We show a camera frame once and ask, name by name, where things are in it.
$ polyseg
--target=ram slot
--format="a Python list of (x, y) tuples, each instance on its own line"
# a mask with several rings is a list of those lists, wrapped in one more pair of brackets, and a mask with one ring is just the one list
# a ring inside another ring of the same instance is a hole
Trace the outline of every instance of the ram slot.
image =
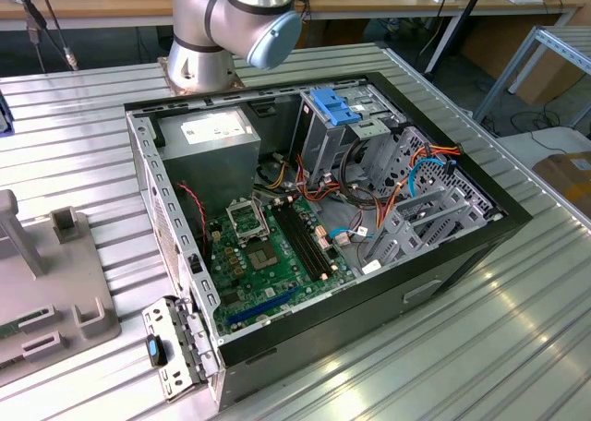
[(297, 212), (291, 206), (272, 209), (275, 220), (299, 260), (304, 264), (312, 281), (320, 280), (322, 274), (331, 274), (331, 266), (324, 258), (320, 247), (308, 233)]

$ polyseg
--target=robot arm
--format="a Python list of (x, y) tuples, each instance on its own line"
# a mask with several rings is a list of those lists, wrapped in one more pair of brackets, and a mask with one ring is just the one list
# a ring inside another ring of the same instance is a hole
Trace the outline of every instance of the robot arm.
[(235, 77), (230, 53), (258, 68), (278, 66), (301, 31), (292, 1), (173, 0), (169, 79), (189, 92), (223, 90)]

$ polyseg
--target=blue drive bay latch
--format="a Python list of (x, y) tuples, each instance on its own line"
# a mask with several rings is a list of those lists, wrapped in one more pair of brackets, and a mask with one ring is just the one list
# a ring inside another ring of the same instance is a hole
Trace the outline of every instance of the blue drive bay latch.
[(353, 112), (344, 98), (333, 89), (311, 90), (310, 95), (321, 111), (330, 118), (333, 126), (356, 123), (361, 119), (361, 115)]

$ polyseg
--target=slotted aluminum surface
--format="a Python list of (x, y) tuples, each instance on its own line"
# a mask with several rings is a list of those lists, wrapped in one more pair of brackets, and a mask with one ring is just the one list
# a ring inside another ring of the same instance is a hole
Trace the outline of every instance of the slotted aluminum surface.
[[(547, 194), (407, 64), (372, 44), (298, 51), (248, 86), (380, 71), (535, 219), (463, 282), (231, 407), (219, 419), (587, 419), (591, 413), (589, 221)], [(156, 65), (7, 78), (17, 135), (0, 139), (0, 185), (30, 221), (90, 215), (123, 333), (0, 389), (0, 418), (206, 419), (207, 391), (163, 400), (139, 311), (171, 287), (138, 194), (121, 102), (168, 96)]]
[(537, 40), (591, 75), (591, 27), (545, 27)]

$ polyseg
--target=gray plastic holder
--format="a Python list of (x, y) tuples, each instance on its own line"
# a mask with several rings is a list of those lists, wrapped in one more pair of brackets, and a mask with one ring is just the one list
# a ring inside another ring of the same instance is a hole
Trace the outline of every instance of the gray plastic holder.
[(23, 227), (0, 191), (0, 387), (117, 336), (88, 220), (71, 207)]

